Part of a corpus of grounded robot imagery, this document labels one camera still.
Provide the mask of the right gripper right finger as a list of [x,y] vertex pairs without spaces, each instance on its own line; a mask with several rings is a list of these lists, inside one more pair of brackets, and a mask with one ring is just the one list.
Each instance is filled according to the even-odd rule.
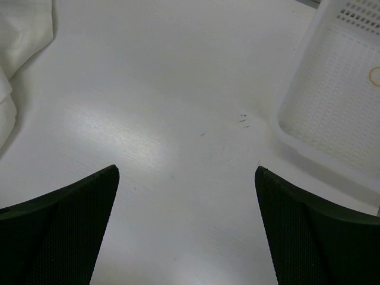
[[379,284],[379,217],[260,166],[255,189],[278,284]]

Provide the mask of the white pleated skirt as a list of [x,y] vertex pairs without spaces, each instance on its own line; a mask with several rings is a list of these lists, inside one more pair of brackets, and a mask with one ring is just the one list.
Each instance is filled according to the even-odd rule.
[[52,1],[1,1],[1,156],[29,108],[18,73],[53,39]]

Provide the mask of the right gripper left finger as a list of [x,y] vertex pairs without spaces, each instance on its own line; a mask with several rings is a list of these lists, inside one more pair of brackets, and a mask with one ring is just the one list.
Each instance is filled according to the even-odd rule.
[[108,166],[1,209],[1,284],[89,284],[119,185]]

